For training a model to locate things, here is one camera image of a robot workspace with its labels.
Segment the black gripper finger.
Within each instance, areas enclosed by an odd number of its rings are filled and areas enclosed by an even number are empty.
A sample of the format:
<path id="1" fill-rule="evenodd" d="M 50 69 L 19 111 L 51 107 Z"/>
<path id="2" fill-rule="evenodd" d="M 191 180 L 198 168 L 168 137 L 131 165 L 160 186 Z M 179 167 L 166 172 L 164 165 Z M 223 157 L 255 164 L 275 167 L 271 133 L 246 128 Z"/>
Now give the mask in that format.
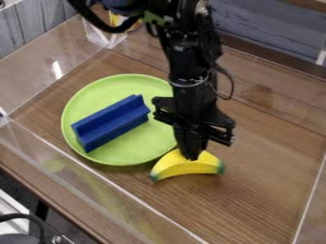
<path id="1" fill-rule="evenodd" d="M 186 159 L 190 158 L 188 146 L 187 146 L 187 131 L 180 127 L 178 123 L 174 124 L 174 134 L 176 139 L 178 148 Z"/>
<path id="2" fill-rule="evenodd" d="M 190 159 L 196 160 L 207 146 L 207 135 L 202 127 L 194 127 L 190 132 Z"/>

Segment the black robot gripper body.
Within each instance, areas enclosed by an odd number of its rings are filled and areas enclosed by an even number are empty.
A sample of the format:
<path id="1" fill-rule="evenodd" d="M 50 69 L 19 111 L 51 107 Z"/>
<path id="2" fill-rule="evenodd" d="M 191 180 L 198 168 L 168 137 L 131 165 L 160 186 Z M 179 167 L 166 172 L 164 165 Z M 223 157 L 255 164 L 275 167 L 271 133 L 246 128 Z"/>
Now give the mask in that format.
<path id="1" fill-rule="evenodd" d="M 231 145 L 235 121 L 217 106 L 217 88 L 217 77 L 209 76 L 192 84 L 172 83 L 172 96 L 155 96 L 151 99 L 154 118 L 171 127 L 178 123 L 186 129 L 188 147 L 194 127 L 205 129 L 207 141 Z"/>

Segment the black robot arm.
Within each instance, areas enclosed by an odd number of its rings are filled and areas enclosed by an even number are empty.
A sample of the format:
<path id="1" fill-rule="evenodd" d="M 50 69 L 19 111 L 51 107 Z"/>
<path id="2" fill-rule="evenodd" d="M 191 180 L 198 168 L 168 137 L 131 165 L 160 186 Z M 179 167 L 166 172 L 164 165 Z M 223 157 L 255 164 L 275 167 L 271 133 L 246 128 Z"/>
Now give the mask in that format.
<path id="1" fill-rule="evenodd" d="M 217 64 L 223 40 L 209 1 L 100 0 L 100 4 L 119 15 L 139 17 L 159 39 L 174 95 L 151 100 L 154 118 L 174 127 L 182 156 L 198 159 L 210 140 L 229 146 L 235 121 L 218 109 L 217 101 L 231 99 L 218 92 L 218 75 L 230 72 Z"/>

